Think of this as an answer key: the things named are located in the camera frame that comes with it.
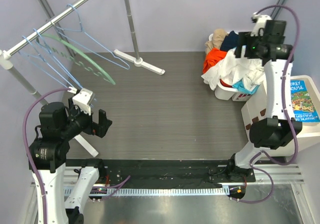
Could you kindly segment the white t shirt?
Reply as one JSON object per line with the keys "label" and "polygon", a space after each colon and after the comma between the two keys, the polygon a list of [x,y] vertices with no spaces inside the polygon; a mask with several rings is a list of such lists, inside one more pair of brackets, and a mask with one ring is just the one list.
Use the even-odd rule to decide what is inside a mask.
{"label": "white t shirt", "polygon": [[235,49],[229,50],[222,60],[202,74],[203,81],[212,90],[215,90],[218,82],[222,80],[230,86],[243,84],[244,89],[254,92],[256,87],[266,80],[266,75],[262,60],[244,57],[245,50],[243,46],[240,58],[235,57]]}

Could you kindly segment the silver clothes rack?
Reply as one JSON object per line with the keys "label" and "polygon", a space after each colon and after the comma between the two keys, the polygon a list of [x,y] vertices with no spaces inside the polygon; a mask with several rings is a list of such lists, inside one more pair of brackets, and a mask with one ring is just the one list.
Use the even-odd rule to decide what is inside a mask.
{"label": "silver clothes rack", "polygon": [[[56,26],[59,21],[61,21],[63,18],[65,18],[67,15],[75,11],[77,8],[79,8],[81,5],[86,3],[89,0],[77,0],[74,4],[72,4],[68,9],[64,10],[59,15],[52,17],[46,24],[44,24],[42,27],[40,27],[38,30],[36,30],[34,33],[30,34],[26,40],[20,41],[18,44],[13,46],[11,49],[7,51],[1,51],[0,52],[0,66],[8,71],[18,82],[35,98],[39,98],[41,94],[31,85],[31,83],[13,66],[12,62],[10,61],[10,58],[17,53],[19,50],[24,48],[26,45],[29,44],[30,41],[33,41],[38,34],[42,34],[46,32],[48,29],[50,29],[53,26]],[[156,74],[163,75],[166,71],[164,69],[158,68],[154,65],[151,65],[147,62],[145,62],[139,53],[138,48],[138,42],[135,32],[135,26],[133,22],[133,15],[130,8],[130,0],[124,0],[124,4],[126,7],[126,15],[128,18],[129,23],[129,29],[131,33],[132,38],[132,44],[134,47],[134,53],[135,57],[130,56],[124,52],[121,52],[120,50],[114,50],[112,53],[115,54],[117,57],[121,57],[131,63],[133,63],[136,67],[143,67],[149,71],[152,71]]]}

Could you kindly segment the navy garment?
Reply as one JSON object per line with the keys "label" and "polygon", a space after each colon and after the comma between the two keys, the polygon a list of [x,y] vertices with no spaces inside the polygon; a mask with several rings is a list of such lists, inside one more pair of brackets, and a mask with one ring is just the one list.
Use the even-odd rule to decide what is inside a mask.
{"label": "navy garment", "polygon": [[237,46],[239,40],[239,35],[235,31],[231,31],[223,40],[220,50],[229,51]]}

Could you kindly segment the blue treehouse book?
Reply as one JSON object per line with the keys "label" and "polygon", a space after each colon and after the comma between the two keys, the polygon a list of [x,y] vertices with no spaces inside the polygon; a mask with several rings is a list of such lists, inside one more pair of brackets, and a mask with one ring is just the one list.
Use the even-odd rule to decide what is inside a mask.
{"label": "blue treehouse book", "polygon": [[308,92],[304,80],[291,80],[291,105],[295,120],[304,123],[319,123],[320,116]]}

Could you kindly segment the beige garment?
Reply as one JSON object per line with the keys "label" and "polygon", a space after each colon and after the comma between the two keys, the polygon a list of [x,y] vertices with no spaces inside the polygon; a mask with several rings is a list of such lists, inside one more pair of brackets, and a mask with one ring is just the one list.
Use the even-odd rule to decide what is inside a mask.
{"label": "beige garment", "polygon": [[205,54],[207,55],[213,48],[220,49],[225,37],[229,35],[224,29],[216,29],[211,38],[205,43]]}

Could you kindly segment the white laundry basket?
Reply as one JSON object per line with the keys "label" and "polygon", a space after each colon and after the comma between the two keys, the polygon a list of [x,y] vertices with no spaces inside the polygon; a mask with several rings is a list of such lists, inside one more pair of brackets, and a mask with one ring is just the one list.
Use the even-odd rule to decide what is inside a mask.
{"label": "white laundry basket", "polygon": [[239,92],[237,89],[224,83],[222,80],[218,82],[217,87],[213,91],[215,96],[221,100],[229,100],[230,98],[233,98],[234,101],[245,101],[251,96],[249,94]]}

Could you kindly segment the white drawer unit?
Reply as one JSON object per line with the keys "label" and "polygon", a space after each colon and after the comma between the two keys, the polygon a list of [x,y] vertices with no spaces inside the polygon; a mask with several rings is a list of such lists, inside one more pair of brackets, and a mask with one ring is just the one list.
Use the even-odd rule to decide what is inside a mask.
{"label": "white drawer unit", "polygon": [[[293,76],[291,80],[303,80],[306,85],[306,90],[310,94],[310,98],[315,105],[317,112],[320,110],[320,93],[314,84],[311,77],[307,75]],[[259,86],[258,90],[247,100],[241,109],[242,118],[246,134],[249,135],[251,125],[265,118],[267,106],[267,88],[266,82]],[[319,132],[320,126],[318,122],[304,122],[302,131],[297,135],[299,151],[309,148],[320,142]],[[294,142],[291,141],[287,146],[280,147],[276,150],[268,151],[272,157],[275,156],[291,156],[294,153]]]}

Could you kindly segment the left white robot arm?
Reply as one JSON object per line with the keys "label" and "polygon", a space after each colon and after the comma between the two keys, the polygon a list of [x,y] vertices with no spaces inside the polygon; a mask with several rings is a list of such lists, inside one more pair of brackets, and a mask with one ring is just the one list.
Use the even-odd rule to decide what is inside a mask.
{"label": "left white robot arm", "polygon": [[101,159],[91,158],[82,162],[75,187],[65,199],[64,172],[69,141],[84,132],[103,138],[112,121],[106,112],[99,110],[98,123],[93,116],[72,103],[62,102],[42,106],[39,113],[39,132],[29,150],[37,189],[39,223],[83,223],[83,209],[95,183],[102,183],[107,170]]}

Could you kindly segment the orange t shirt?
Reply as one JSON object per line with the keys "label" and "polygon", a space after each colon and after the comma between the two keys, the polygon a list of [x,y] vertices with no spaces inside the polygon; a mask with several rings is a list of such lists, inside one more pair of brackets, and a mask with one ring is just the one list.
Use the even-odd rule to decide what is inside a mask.
{"label": "orange t shirt", "polygon": [[203,74],[211,67],[215,66],[219,61],[224,59],[227,55],[226,51],[221,51],[218,48],[213,48],[207,55],[203,64]]}

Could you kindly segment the cyan t shirt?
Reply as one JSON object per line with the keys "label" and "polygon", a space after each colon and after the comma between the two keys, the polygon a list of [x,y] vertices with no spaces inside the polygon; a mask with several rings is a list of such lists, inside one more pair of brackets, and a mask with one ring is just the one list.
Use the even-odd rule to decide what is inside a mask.
{"label": "cyan t shirt", "polygon": [[254,85],[252,88],[247,89],[244,86],[243,80],[240,80],[240,81],[236,82],[234,85],[232,85],[232,87],[237,89],[239,92],[252,95],[258,90],[259,85]]}

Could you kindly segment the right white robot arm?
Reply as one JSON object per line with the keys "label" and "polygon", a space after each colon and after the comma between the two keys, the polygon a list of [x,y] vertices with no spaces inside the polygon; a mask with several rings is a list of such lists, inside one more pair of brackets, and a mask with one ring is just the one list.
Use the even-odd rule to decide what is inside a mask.
{"label": "right white robot arm", "polygon": [[228,160],[225,175],[231,181],[243,181],[253,174],[253,165],[267,150],[297,143],[302,122],[297,121],[291,102],[291,70],[294,47],[284,43],[285,21],[257,22],[252,32],[240,32],[235,58],[262,61],[266,77],[265,118],[253,123],[244,148]]}

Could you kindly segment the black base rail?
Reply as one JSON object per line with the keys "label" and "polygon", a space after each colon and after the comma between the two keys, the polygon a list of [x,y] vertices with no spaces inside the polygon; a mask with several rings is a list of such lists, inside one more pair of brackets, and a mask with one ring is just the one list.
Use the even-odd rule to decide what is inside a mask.
{"label": "black base rail", "polygon": [[216,188],[222,183],[253,183],[248,174],[231,175],[226,161],[217,160],[112,160],[105,159],[106,175],[102,184],[113,186],[129,180],[123,188],[134,189],[201,189]]}

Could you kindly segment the green plastic hanger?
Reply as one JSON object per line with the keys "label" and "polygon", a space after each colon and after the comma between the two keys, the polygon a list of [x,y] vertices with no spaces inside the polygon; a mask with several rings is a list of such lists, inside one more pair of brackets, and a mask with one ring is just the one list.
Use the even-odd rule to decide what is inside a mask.
{"label": "green plastic hanger", "polygon": [[44,34],[44,37],[48,37],[51,39],[54,39],[56,41],[61,42],[62,44],[64,44],[66,47],[69,47],[70,49],[72,49],[75,53],[77,53],[78,55],[80,55],[82,58],[86,59],[91,65],[93,65],[97,70],[97,75],[103,77],[104,80],[106,80],[107,82],[110,82],[111,84],[115,85],[115,81],[113,80],[113,78],[102,68],[100,67],[94,60],[92,60],[89,56],[87,56],[85,53],[83,53],[81,50],[79,50],[78,48],[74,47],[73,45],[71,45],[70,43],[64,41],[63,39],[56,37],[56,36],[52,36],[52,35],[47,35]]}

